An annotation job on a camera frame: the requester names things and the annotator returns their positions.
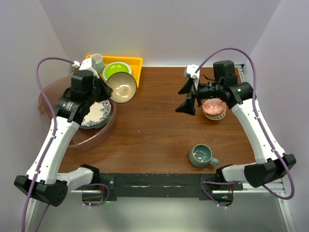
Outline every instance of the light blue cup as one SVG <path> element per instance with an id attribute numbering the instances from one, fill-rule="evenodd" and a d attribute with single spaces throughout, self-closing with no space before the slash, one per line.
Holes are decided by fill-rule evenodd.
<path id="1" fill-rule="evenodd" d="M 219 160 L 212 157 L 211 149 L 205 144 L 198 144 L 193 147 L 189 153 L 189 159 L 198 168 L 206 167 L 209 164 L 219 164 Z"/>

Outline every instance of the white plate with floral pattern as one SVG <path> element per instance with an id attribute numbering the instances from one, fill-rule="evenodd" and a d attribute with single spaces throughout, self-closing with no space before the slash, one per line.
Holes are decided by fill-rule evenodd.
<path id="1" fill-rule="evenodd" d="M 105 125 L 104 121 L 110 115 L 111 111 L 112 105 L 109 100 L 95 102 L 90 107 L 90 112 L 84 117 L 80 128 L 93 129 Z"/>

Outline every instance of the wall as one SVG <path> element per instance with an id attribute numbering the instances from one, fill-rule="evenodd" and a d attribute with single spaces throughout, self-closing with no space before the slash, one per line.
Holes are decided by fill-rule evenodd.
<path id="1" fill-rule="evenodd" d="M 200 64 L 226 46 L 252 52 L 280 0 L 40 0 L 69 57 L 138 56 L 144 65 Z M 218 54 L 237 64 L 235 52 Z"/>
<path id="2" fill-rule="evenodd" d="M 38 112 L 37 62 L 47 56 L 66 57 L 37 0 L 0 1 L 0 231 L 20 227 L 24 195 L 13 185 L 35 160 L 47 134 Z M 42 65 L 42 84 L 66 76 L 68 65 Z"/>
<path id="3" fill-rule="evenodd" d="M 308 8 L 306 0 L 282 0 L 252 52 L 264 117 L 281 146 L 297 159 L 292 169 L 296 194 L 289 206 L 299 232 L 309 227 Z M 245 71 L 251 81 L 249 63 Z"/>

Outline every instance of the yellow plastic bin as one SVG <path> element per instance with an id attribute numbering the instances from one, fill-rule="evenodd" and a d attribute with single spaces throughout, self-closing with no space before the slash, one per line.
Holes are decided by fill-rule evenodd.
<path id="1" fill-rule="evenodd" d="M 132 69 L 132 76 L 134 77 L 137 88 L 139 87 L 140 83 L 140 71 L 141 66 L 143 64 L 143 59 L 139 57 L 114 57 L 114 56 L 103 56 L 104 66 L 109 65 L 113 62 L 124 62 L 131 66 Z"/>

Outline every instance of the brown wooden tabletop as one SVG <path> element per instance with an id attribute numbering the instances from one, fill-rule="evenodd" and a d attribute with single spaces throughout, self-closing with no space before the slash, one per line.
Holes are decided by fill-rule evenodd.
<path id="1" fill-rule="evenodd" d="M 102 173 L 214 173 L 228 164 L 254 162 L 249 140 L 231 110 L 219 121 L 207 119 L 197 106 L 195 116 L 175 112 L 185 100 L 177 94 L 186 82 L 183 71 L 144 67 L 134 99 L 118 105 L 112 136 L 88 152 L 68 150 L 59 171 L 89 164 Z M 212 68 L 203 68 L 201 74 L 213 78 Z M 197 144 L 208 145 L 220 164 L 193 166 L 188 154 Z"/>

